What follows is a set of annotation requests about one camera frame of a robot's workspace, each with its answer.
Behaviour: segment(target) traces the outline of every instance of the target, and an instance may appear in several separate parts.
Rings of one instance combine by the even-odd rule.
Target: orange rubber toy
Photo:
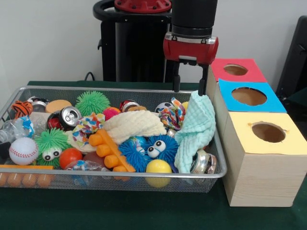
[[[96,147],[99,157],[105,157],[105,166],[113,168],[114,172],[135,172],[135,169],[126,162],[126,157],[121,155],[117,144],[104,129],[98,130],[89,138],[90,145]]]

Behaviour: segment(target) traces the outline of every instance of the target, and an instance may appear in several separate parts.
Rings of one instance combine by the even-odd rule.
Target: blue box face
[[[268,83],[234,82],[219,79],[219,86],[222,97],[229,111],[273,113],[287,112]],[[240,98],[239,100],[241,102],[233,97],[233,92],[235,92],[234,95],[236,95],[236,98]],[[259,102],[260,104],[249,105],[246,102],[253,102],[254,104]]]

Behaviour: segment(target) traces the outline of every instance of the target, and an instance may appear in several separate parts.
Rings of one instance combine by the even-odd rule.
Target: yellow ball
[[[147,173],[172,173],[171,166],[163,160],[153,160],[146,167]],[[146,177],[147,183],[154,188],[163,188],[169,184],[171,178]]]
[[[188,110],[188,105],[189,105],[189,102],[182,103],[182,106],[186,109],[186,111]]]

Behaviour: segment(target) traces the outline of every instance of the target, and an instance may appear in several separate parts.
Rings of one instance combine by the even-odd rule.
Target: cream towel
[[[166,134],[160,118],[145,110],[118,114],[107,120],[103,128],[118,145],[130,137],[151,137]]]

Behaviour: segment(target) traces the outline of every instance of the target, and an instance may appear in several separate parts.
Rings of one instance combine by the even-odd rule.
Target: wire mesh basket
[[[5,120],[14,118],[14,111],[11,109],[11,105],[16,100],[26,101],[32,96],[37,96],[51,101],[64,99],[74,105],[77,97],[85,91],[102,92],[110,100],[111,106],[118,107],[120,102],[130,99],[137,101],[150,111],[154,111],[156,106],[162,102],[169,102],[172,97],[176,97],[181,102],[188,101],[191,94],[191,92],[175,93],[160,90],[26,86],[16,90],[0,111],[0,125],[2,126]],[[223,177],[227,171],[223,149],[217,132],[210,145],[206,148],[206,152],[216,156],[218,160],[215,174],[92,172],[0,167],[0,186],[207,193],[216,180]],[[8,159],[4,164],[13,164],[13,162]],[[31,178],[31,176],[33,178],[32,183],[23,183],[23,180]]]

